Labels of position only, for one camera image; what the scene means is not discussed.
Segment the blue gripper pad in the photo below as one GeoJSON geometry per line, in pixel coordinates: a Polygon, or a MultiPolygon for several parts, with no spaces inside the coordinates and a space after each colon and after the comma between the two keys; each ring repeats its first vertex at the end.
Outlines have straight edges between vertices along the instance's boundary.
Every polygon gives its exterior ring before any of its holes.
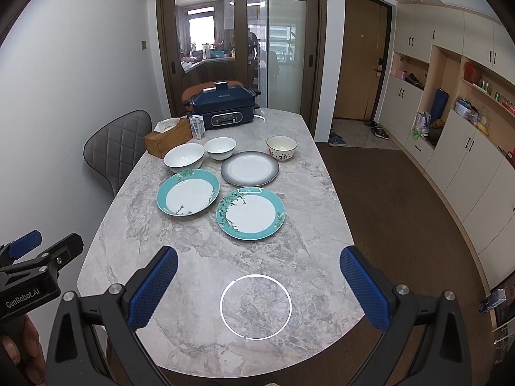
{"type": "Polygon", "coordinates": [[[9,258],[18,260],[34,248],[41,245],[41,234],[37,230],[33,230],[27,235],[22,236],[9,245],[9,258]]]}
{"type": "Polygon", "coordinates": [[[370,325],[385,332],[390,325],[388,300],[349,247],[344,248],[340,254],[340,270],[360,302],[370,325]]]}
{"type": "Polygon", "coordinates": [[[150,321],[159,301],[171,283],[179,257],[171,246],[162,247],[144,269],[137,270],[125,285],[127,324],[136,331],[150,321]]]}

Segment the gray rimmed plate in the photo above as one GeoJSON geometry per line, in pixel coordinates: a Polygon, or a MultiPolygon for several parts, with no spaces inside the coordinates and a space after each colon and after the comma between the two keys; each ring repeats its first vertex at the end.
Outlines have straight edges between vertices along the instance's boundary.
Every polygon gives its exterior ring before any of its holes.
{"type": "Polygon", "coordinates": [[[240,187],[259,187],[279,174],[279,163],[258,151],[239,152],[225,160],[221,169],[225,181],[240,187]]]}

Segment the gray chair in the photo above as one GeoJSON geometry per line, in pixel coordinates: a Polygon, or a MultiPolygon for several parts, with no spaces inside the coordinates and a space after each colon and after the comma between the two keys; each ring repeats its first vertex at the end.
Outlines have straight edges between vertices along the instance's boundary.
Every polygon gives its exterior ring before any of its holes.
{"type": "Polygon", "coordinates": [[[105,125],[84,145],[86,163],[109,181],[115,196],[147,150],[143,137],[151,131],[150,115],[136,110],[105,125]]]}

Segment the screw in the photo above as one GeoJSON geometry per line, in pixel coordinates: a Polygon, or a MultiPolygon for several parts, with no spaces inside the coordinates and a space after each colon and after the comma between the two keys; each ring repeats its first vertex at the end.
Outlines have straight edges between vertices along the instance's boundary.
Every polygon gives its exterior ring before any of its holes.
{"type": "Polygon", "coordinates": [[[446,290],[444,296],[449,301],[453,301],[456,298],[456,295],[451,290],[446,290]]]}
{"type": "Polygon", "coordinates": [[[75,293],[74,292],[66,292],[64,295],[63,295],[63,299],[64,301],[70,301],[72,300],[73,298],[75,297],[75,293]]]}
{"type": "Polygon", "coordinates": [[[401,295],[405,295],[405,294],[409,293],[409,287],[406,285],[397,285],[395,290],[397,290],[397,293],[401,294],[401,295]]]}
{"type": "Polygon", "coordinates": [[[111,294],[119,294],[123,289],[123,286],[120,283],[115,283],[114,285],[109,286],[109,293],[111,294]]]}

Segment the wooden tissue box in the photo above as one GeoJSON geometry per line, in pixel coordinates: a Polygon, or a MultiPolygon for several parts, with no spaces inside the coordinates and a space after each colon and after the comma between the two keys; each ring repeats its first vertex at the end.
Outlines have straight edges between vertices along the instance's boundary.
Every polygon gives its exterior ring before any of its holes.
{"type": "Polygon", "coordinates": [[[162,159],[169,150],[188,142],[192,138],[189,119],[181,119],[169,131],[163,133],[152,131],[143,140],[148,153],[162,159]]]}

